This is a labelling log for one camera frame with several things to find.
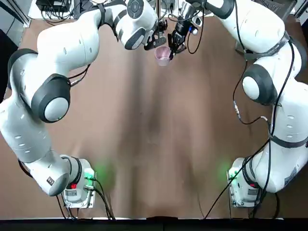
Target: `black cable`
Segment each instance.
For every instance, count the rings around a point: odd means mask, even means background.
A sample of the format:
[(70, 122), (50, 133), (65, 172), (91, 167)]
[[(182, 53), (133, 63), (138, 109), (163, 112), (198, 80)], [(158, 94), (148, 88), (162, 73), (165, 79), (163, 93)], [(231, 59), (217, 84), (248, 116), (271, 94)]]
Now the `black cable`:
[(16, 20), (16, 18), (14, 17), (14, 19), (13, 19), (13, 21), (12, 21), (12, 23), (11, 23), (9, 29), (6, 31), (5, 35), (8, 35), (8, 33), (9, 33), (10, 29), (12, 28), (12, 26), (13, 26), (15, 20)]
[(86, 69), (84, 69), (84, 70), (83, 70), (82, 72), (80, 72), (79, 74), (76, 74), (76, 75), (74, 75), (74, 76), (68, 77), (68, 79), (76, 78), (76, 77), (78, 77), (78, 76), (80, 76), (80, 75), (82, 75), (82, 74), (84, 74), (84, 73), (87, 73), (87, 71), (88, 71), (90, 65), (91, 65), (91, 64), (89, 64), (89, 65), (86, 67)]
[(199, 209), (200, 209), (201, 215), (202, 215), (202, 217), (203, 217), (203, 219), (204, 219), (205, 217), (204, 217), (204, 213), (203, 213), (203, 211), (202, 211), (202, 207), (201, 207), (201, 203), (200, 203), (200, 196), (199, 196), (199, 190), (198, 190), (198, 188), (197, 188), (196, 191), (197, 191), (197, 201), (198, 201)]
[(164, 12), (164, 14), (163, 14), (163, 16), (160, 16), (160, 18), (158, 19), (159, 21), (160, 20), (162, 20), (164, 17), (165, 17), (165, 15), (167, 14), (167, 3), (166, 3), (166, 1), (165, 0), (161, 0), (164, 4), (165, 4), (165, 12)]
[(115, 220), (116, 218), (112, 215), (109, 207), (106, 205), (107, 202), (106, 202), (106, 198), (104, 197), (104, 195), (98, 189), (94, 189), (94, 191), (97, 192), (97, 194), (101, 197), (101, 199), (105, 203), (105, 208), (106, 208), (107, 216), (109, 215), (113, 220)]
[(58, 195), (56, 195), (56, 198), (57, 198), (58, 205), (59, 205), (59, 208), (60, 208), (60, 210), (61, 210), (62, 216), (63, 216), (63, 218), (64, 218), (64, 219), (66, 219), (66, 217), (65, 217), (65, 215), (64, 215), (64, 212), (63, 212), (63, 210), (62, 210), (62, 207), (61, 207), (61, 204), (60, 204), (60, 201), (59, 201)]
[(291, 71), (292, 71), (292, 68), (293, 68), (293, 64), (294, 64), (294, 58), (295, 58), (294, 48), (293, 48), (293, 45), (292, 45), (292, 42), (291, 42), (291, 41), (289, 41), (289, 44), (290, 44), (291, 52), (292, 52), (292, 60), (291, 60), (291, 65), (290, 65), (289, 72), (288, 72), (288, 74), (287, 74), (287, 77), (286, 77), (285, 80), (284, 80), (284, 83), (283, 83), (282, 88), (281, 88), (281, 90), (280, 90), (280, 92), (279, 92), (279, 94), (278, 94), (278, 97), (277, 97), (277, 100), (276, 100), (276, 103), (275, 103), (275, 106), (274, 106), (273, 124), (272, 124), (271, 135), (273, 135), (273, 134), (274, 134), (274, 131), (275, 131), (277, 106), (278, 106), (279, 100), (280, 100), (280, 98), (281, 98), (283, 89), (285, 88), (285, 85), (287, 84), (287, 81), (288, 81), (288, 79), (289, 79), (289, 77), (290, 77), (290, 74), (291, 74)]
[(70, 217), (72, 220), (77, 220), (77, 218), (73, 216), (73, 213), (72, 213), (71, 208), (68, 207), (68, 206), (66, 205), (62, 193), (61, 193), (61, 197), (62, 197), (63, 205), (64, 205), (64, 207), (66, 208), (69, 217)]
[[(291, 52), (292, 52), (292, 60), (291, 60), (291, 65), (290, 65), (290, 69), (289, 69), (289, 72), (287, 74), (287, 77), (285, 78), (284, 80), (284, 83), (282, 85), (282, 88), (278, 94), (278, 97), (277, 97), (277, 100), (275, 102), (275, 106), (274, 106), (274, 111), (273, 111), (273, 123), (272, 123), (272, 131), (270, 132), (271, 136), (274, 135), (274, 131), (275, 131), (275, 124), (276, 124), (276, 113), (277, 113), (277, 106), (278, 106), (278, 103), (279, 103), (279, 100), (281, 98), (281, 95), (282, 95), (282, 92), (285, 88), (285, 85), (287, 84), (287, 81), (290, 77), (290, 74), (291, 74), (291, 71), (292, 71), (292, 68), (293, 68), (293, 64), (294, 64), (294, 58), (295, 58), (295, 53), (294, 53), (294, 48), (293, 48), (293, 45), (292, 45), (292, 42), (289, 41), (289, 45), (290, 45), (290, 48), (291, 48)], [(253, 210), (253, 218), (254, 218), (254, 215), (255, 213), (257, 212), (258, 208), (260, 207), (260, 205), (262, 204), (264, 198), (265, 198), (265, 195), (266, 195), (266, 188), (267, 188), (267, 185), (268, 185), (268, 182), (269, 182), (269, 178), (270, 178), (270, 165), (271, 165), (271, 148), (270, 148), (270, 143), (269, 143), (269, 169), (268, 169), (268, 176), (267, 176), (267, 180), (266, 180), (266, 183), (265, 183), (265, 186), (262, 190), (262, 194), (260, 196), (260, 200), (259, 200), (259, 203), (254, 207), (254, 210)]]
[(203, 33), (203, 28), (204, 28), (204, 8), (202, 9), (202, 27), (201, 27), (201, 34), (200, 34), (200, 38), (199, 38), (199, 42), (198, 42), (198, 45), (197, 45), (197, 48), (191, 52), (191, 50), (189, 49), (189, 37), (191, 35), (191, 33), (188, 34), (188, 38), (187, 38), (187, 49), (188, 49), (188, 52), (189, 54), (195, 54), (200, 46), (200, 42), (201, 42), (201, 39), (202, 39), (202, 33)]
[(277, 193), (275, 193), (275, 197), (276, 197), (276, 211), (272, 219), (276, 219), (280, 212), (280, 199)]
[[(242, 47), (243, 51), (246, 52), (245, 46), (244, 46), (244, 44), (243, 44), (243, 42), (242, 42), (242, 39), (241, 39), (241, 36), (240, 36), (239, 19), (238, 19), (238, 12), (237, 12), (237, 3), (236, 3), (236, 0), (234, 0), (234, 6), (235, 6), (235, 18), (236, 18), (237, 37), (239, 38), (239, 42), (240, 42), (240, 44), (241, 44), (241, 47)], [(262, 117), (259, 116), (259, 117), (255, 118), (255, 119), (254, 119), (253, 121), (251, 121), (251, 122), (244, 122), (244, 121), (242, 121), (241, 115), (240, 115), (240, 111), (238, 110), (237, 105), (236, 105), (236, 101), (235, 101), (235, 92), (236, 92), (236, 89), (237, 89), (237, 87), (239, 86), (239, 84), (240, 84), (240, 82), (241, 82), (241, 80), (242, 80), (242, 78), (243, 78), (243, 76), (244, 76), (244, 73), (245, 73), (245, 71), (246, 71), (246, 69), (247, 69), (247, 65), (248, 65), (248, 61), (246, 60), (246, 61), (245, 61), (245, 68), (244, 68), (244, 71), (243, 71), (243, 73), (242, 73), (242, 75), (241, 75), (239, 81), (238, 81), (238, 82), (236, 83), (236, 85), (235, 85), (235, 88), (234, 88), (234, 91), (233, 91), (232, 99), (233, 99), (233, 103), (234, 103), (234, 107), (235, 107), (236, 114), (237, 114), (237, 116), (238, 116), (240, 122), (241, 122), (242, 124), (244, 124), (244, 125), (251, 125), (251, 124), (257, 122), (257, 121), (258, 121), (259, 119), (261, 119)]]
[(247, 165), (247, 163), (255, 156), (257, 155), (264, 147), (265, 145), (269, 142), (270, 140), (267, 140), (252, 156), (250, 156), (249, 158), (247, 158), (246, 162), (242, 165), (242, 167), (239, 169), (239, 171), (234, 175), (234, 177), (230, 180), (230, 182), (227, 184), (227, 186), (221, 191), (221, 193), (218, 195), (217, 199), (214, 201), (214, 203), (212, 204), (212, 207), (210, 208), (210, 210), (208, 211), (207, 215), (205, 216), (205, 219), (208, 217), (208, 215), (210, 214), (210, 212), (212, 211), (213, 207), (215, 206), (215, 204), (217, 203), (217, 201), (219, 200), (219, 198), (221, 197), (221, 195), (226, 191), (226, 189), (230, 186), (230, 184), (233, 182), (233, 180), (237, 177), (237, 175), (242, 171), (242, 169)]
[[(103, 194), (103, 196), (106, 198), (106, 195), (105, 195), (104, 189), (103, 189), (103, 187), (102, 187), (102, 184), (99, 182), (98, 179), (94, 179), (94, 181), (96, 181), (96, 182), (99, 184), (99, 186), (100, 186), (100, 188), (101, 188), (101, 191), (102, 191), (102, 194)], [(112, 209), (111, 201), (108, 200), (108, 203), (109, 203), (109, 208), (110, 208), (111, 215), (114, 216), (114, 212), (113, 212), (113, 209)]]
[(231, 215), (231, 202), (230, 202), (230, 190), (228, 189), (228, 203), (229, 203), (229, 215), (230, 215), (230, 219), (232, 219), (232, 215)]
[(76, 84), (78, 84), (79, 82), (81, 82), (83, 80), (83, 78), (86, 76), (86, 74), (88, 72), (89, 67), (90, 67), (90, 64), (88, 65), (86, 70), (83, 71), (84, 75), (80, 79), (71, 81), (71, 87), (75, 86)]
[[(64, 17), (63, 17), (63, 14), (62, 14), (62, 16), (59, 18), (59, 17), (55, 14), (55, 10), (54, 10), (53, 6), (51, 5), (51, 3), (49, 2), (49, 4), (50, 4), (50, 9), (51, 9), (51, 10), (47, 11), (46, 8), (43, 9), (43, 10), (41, 11), (41, 16), (42, 16), (42, 18), (44, 19), (44, 21), (46, 21), (49, 25), (55, 26), (56, 23), (64, 22), (64, 21), (65, 21), (66, 19), (68, 19), (70, 16), (73, 16), (73, 13), (74, 13), (75, 9), (77, 9), (77, 7), (78, 7), (82, 2), (84, 2), (84, 1), (90, 1), (90, 2), (93, 2), (93, 3), (98, 4), (97, 2), (94, 2), (94, 1), (92, 1), (92, 0), (80, 0), (80, 2), (72, 9), (72, 11), (70, 11), (70, 9), (68, 9), (69, 14), (68, 14), (67, 16), (64, 16)], [(60, 21), (55, 21), (55, 22), (54, 22), (54, 21), (53, 21), (53, 22), (49, 21), (48, 19), (46, 19), (45, 16), (43, 16), (43, 11), (44, 11), (44, 10), (45, 10), (45, 12), (46, 12), (46, 15), (49, 16), (50, 19), (51, 19), (51, 14), (53, 14), (55, 17), (57, 17), (58, 19), (61, 19), (61, 20), (60, 20)]]
[(187, 18), (187, 19), (183, 19), (183, 20), (173, 20), (173, 19), (171, 19), (170, 18), (170, 16), (172, 16), (172, 17), (175, 17), (175, 18), (177, 18), (177, 16), (175, 16), (174, 14), (168, 14), (168, 19), (170, 20), (170, 21), (172, 21), (172, 22), (185, 22), (185, 21), (188, 21), (188, 20), (191, 20), (192, 18), (194, 18), (198, 13), (200, 13), (201, 11), (198, 11), (198, 12), (196, 12), (193, 16), (191, 16), (190, 18)]

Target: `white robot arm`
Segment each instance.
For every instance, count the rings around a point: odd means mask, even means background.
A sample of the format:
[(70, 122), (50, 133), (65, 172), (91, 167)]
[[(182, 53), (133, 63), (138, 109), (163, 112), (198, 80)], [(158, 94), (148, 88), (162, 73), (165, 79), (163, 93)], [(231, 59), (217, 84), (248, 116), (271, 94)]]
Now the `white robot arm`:
[(305, 122), (308, 86), (295, 80), (306, 66), (307, 54), (299, 42), (290, 39), (283, 21), (260, 4), (250, 0), (186, 0), (175, 30), (168, 35), (170, 58), (186, 48), (185, 37), (194, 25), (191, 20), (183, 19), (194, 16), (196, 9), (191, 4), (214, 13), (238, 42), (254, 52), (245, 54), (247, 59), (257, 58), (257, 61), (245, 71), (243, 89), (253, 101), (273, 105), (269, 143), (248, 163), (248, 157), (236, 159), (228, 171), (229, 179), (232, 179), (244, 166), (231, 183), (231, 198), (234, 206), (252, 207), (258, 189), (264, 189), (266, 182), (266, 191), (275, 193), (284, 188), (308, 161), (308, 124)]
[(38, 36), (38, 52), (21, 49), (9, 60), (12, 95), (0, 104), (0, 130), (17, 158), (49, 196), (64, 191), (70, 207), (89, 207), (94, 171), (84, 159), (59, 156), (51, 147), (44, 123), (65, 116), (70, 105), (69, 71), (91, 64), (99, 52), (100, 26), (108, 24), (132, 50), (148, 45), (160, 30), (146, 0), (114, 0), (93, 6), (72, 23), (54, 26)]

